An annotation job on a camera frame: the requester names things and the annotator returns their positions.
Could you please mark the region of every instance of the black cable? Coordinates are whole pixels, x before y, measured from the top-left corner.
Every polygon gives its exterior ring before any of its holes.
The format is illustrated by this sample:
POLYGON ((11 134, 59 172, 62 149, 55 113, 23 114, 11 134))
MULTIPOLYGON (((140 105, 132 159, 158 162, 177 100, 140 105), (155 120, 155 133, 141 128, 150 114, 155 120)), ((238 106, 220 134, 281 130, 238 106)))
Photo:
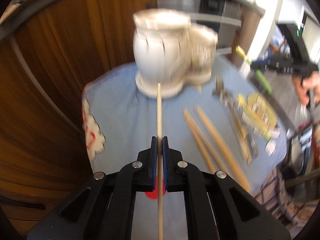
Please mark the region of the black cable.
POLYGON ((45 205, 43 205, 41 203, 29 203, 29 202, 24 202, 24 201, 19 201, 19 200, 13 200, 13 199, 1 196, 1 195, 0 195, 0 203, 12 205, 12 206, 18 206, 18 207, 26 207, 26 208, 45 210, 45 205))

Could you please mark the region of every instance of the white cloud print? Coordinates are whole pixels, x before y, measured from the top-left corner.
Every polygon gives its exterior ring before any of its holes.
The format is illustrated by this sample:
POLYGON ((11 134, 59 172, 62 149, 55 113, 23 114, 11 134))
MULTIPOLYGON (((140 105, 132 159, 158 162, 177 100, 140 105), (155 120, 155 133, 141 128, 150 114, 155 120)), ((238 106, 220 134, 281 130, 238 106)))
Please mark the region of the white cloud print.
POLYGON ((104 135, 100 133, 99 125, 90 113, 90 106, 87 99, 82 103, 82 118, 83 129, 85 132, 85 144, 88 152, 90 162, 92 162, 96 154, 104 150, 104 143, 106 141, 104 135))

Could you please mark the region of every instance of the green object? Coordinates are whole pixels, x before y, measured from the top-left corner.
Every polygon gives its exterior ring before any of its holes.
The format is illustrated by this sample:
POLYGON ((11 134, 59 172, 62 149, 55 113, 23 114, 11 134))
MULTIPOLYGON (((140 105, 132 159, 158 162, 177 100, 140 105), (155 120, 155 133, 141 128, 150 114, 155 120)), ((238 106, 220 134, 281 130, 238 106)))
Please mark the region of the green object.
POLYGON ((265 76, 262 74, 262 72, 260 70, 256 70, 255 74, 257 75, 257 78, 260 80, 260 82, 264 86, 264 88, 267 91, 267 93, 271 94, 272 93, 272 87, 269 84, 268 80, 265 78, 265 76))
POLYGON ((251 65, 251 60, 249 60, 247 57, 244 59, 244 61, 251 65))

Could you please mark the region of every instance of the yellow cartoon print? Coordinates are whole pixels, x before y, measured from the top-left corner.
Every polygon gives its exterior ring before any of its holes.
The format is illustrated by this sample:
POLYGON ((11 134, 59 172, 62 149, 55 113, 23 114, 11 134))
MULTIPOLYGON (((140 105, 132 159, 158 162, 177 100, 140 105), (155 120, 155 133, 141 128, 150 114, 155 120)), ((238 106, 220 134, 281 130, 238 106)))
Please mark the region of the yellow cartoon print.
POLYGON ((242 119, 249 125, 253 132, 267 140, 266 152, 272 155, 276 149, 276 142, 272 138, 280 136, 280 129, 277 127, 278 117, 265 100, 258 94, 252 93, 245 98, 243 95, 238 96, 238 106, 243 109, 242 119))

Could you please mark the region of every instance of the patterned cloth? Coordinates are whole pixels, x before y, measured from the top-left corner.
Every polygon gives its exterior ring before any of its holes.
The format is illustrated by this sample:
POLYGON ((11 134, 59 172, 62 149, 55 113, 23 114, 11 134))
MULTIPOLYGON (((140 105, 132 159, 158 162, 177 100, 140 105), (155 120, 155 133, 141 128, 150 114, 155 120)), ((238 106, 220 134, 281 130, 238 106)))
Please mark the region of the patterned cloth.
POLYGON ((319 202, 319 200, 293 201, 285 189, 284 179, 277 168, 272 170, 253 197, 289 229, 292 238, 305 226, 319 202))

